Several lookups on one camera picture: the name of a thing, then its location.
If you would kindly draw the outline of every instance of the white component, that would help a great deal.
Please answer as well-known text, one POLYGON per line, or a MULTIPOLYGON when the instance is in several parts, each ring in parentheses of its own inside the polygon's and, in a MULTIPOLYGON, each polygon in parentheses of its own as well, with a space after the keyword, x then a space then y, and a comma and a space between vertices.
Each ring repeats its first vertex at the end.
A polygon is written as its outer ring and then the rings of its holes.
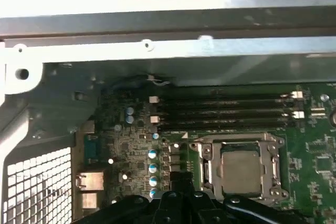
POLYGON ((303 92, 302 91, 293 91, 291 93, 294 99, 303 99, 303 92))
POLYGON ((155 164, 151 164, 151 165, 149 165, 148 171, 149 171, 150 173, 156 173, 156 172, 158 171, 158 167, 157 167, 157 165, 155 165, 155 164))
POLYGON ((311 113, 311 116, 325 116, 325 113, 311 113))
POLYGON ((149 97, 149 103, 158 103, 159 101, 159 97, 149 97))
POLYGON ((311 108, 311 111, 325 111, 325 108, 311 108))
POLYGON ((151 116, 151 123, 159 123, 160 117, 157 115, 151 116))
POLYGON ((150 185, 150 186, 155 187, 155 186, 157 186, 157 184, 158 184, 158 181, 157 181, 157 178, 156 178, 156 177, 151 177, 151 178, 149 179, 149 185, 150 185))
POLYGON ((295 119, 303 119, 304 117, 304 112, 303 111, 294 111, 293 112, 293 117, 295 119))
POLYGON ((150 159, 154 159, 154 158, 156 158, 156 150, 150 150, 150 151, 148 152, 148 157, 149 157, 150 159))
POLYGON ((19 94, 32 90, 40 83, 42 74, 43 63, 18 61, 6 64, 5 93, 19 94))
POLYGON ((188 138, 188 133, 184 133, 184 135, 181 137, 182 139, 188 138))

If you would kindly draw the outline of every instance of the ventilation grille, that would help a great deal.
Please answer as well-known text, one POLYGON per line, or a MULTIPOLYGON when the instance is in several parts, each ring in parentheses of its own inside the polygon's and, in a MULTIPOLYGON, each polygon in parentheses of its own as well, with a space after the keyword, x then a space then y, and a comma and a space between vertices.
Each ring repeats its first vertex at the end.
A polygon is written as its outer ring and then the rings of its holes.
POLYGON ((7 170, 3 224, 71 223, 70 148, 9 165, 7 170))

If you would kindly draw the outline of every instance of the electronic components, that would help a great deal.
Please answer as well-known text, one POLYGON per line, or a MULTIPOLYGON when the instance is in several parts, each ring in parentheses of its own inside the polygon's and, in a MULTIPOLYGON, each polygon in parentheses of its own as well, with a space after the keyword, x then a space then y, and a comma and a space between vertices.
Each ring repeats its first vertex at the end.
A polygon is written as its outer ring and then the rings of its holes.
POLYGON ((239 194, 263 204, 288 198, 281 188, 279 147, 285 140, 269 133, 209 135, 195 140, 206 161, 207 177, 217 200, 239 194))
POLYGON ((150 177, 150 179, 149 179, 149 184, 150 184, 150 186, 152 186, 152 187, 157 186, 157 184, 158 184, 157 177, 155 177, 155 176, 150 177))
POLYGON ((302 91, 198 96, 167 94, 156 101, 151 103, 150 122, 158 132, 300 127, 305 118, 302 91))
POLYGON ((148 171, 150 173, 156 173, 158 171, 157 164, 150 164, 149 167, 148 167, 148 171))
POLYGON ((317 173, 331 173, 332 161, 329 156, 316 157, 316 172, 317 173))
POLYGON ((156 150, 149 150, 148 151, 148 157, 150 158, 150 159, 154 159, 154 158, 156 158, 156 156, 157 156, 157 151, 156 150))
POLYGON ((212 190, 217 199, 240 194, 305 216, 319 210, 316 224, 323 223, 324 210, 336 202, 335 87, 172 86, 102 97, 97 136, 87 142, 96 148, 91 159, 113 158, 107 202, 153 197, 169 190, 170 172, 188 171, 195 188, 212 190))
POLYGON ((126 116, 126 122, 132 124, 134 122, 134 117, 131 115, 126 116))
POLYGON ((150 192, 149 192, 149 196, 150 196, 150 198, 153 198, 154 195, 155 195, 157 192, 158 192, 158 191, 157 191, 156 188, 152 188, 152 189, 150 190, 150 192))

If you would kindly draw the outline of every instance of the screw hole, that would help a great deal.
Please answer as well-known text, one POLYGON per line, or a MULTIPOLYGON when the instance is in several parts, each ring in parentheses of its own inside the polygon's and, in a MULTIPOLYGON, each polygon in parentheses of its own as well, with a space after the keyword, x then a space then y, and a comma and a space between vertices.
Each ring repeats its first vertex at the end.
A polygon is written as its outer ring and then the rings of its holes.
POLYGON ((213 222, 215 222, 215 223, 218 223, 218 222, 220 222, 220 217, 218 217, 218 216, 214 216, 214 217, 212 217, 212 221, 213 222))
POLYGON ((168 216, 163 217, 163 221, 164 221, 165 223, 169 223, 171 220, 172 220, 172 219, 171 219, 170 217, 168 217, 168 216))
POLYGON ((18 69, 15 72, 15 76, 18 80, 27 80, 29 77, 29 71, 27 69, 18 69))

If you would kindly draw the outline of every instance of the mounting screw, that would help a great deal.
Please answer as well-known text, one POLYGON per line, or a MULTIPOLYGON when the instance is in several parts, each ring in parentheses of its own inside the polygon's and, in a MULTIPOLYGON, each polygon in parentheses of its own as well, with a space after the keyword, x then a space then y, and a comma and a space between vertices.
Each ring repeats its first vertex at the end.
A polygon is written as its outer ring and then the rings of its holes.
POLYGON ((146 51, 150 52, 154 49, 153 41, 150 39, 144 39, 142 40, 143 45, 145 46, 146 51))
POLYGON ((209 147, 206 147, 206 148, 203 149, 203 152, 205 154, 209 154, 211 152, 211 149, 209 147))
POLYGON ((71 127, 70 129, 69 129, 69 133, 70 134, 74 134, 76 131, 77 131, 77 127, 75 126, 75 127, 71 127))
POLYGON ((240 200, 238 198, 232 198, 230 201, 234 204, 237 204, 237 203, 240 202, 240 200))
POLYGON ((136 204, 143 203, 143 198, 136 198, 135 201, 134 201, 134 203, 136 203, 136 204))
POLYGON ((327 101, 329 101, 329 96, 327 94, 322 94, 320 96, 320 99, 321 99, 322 102, 327 102, 327 101))
POLYGON ((196 198, 201 198, 201 197, 203 197, 203 194, 200 191, 197 191, 197 192, 195 192, 194 196, 196 198))

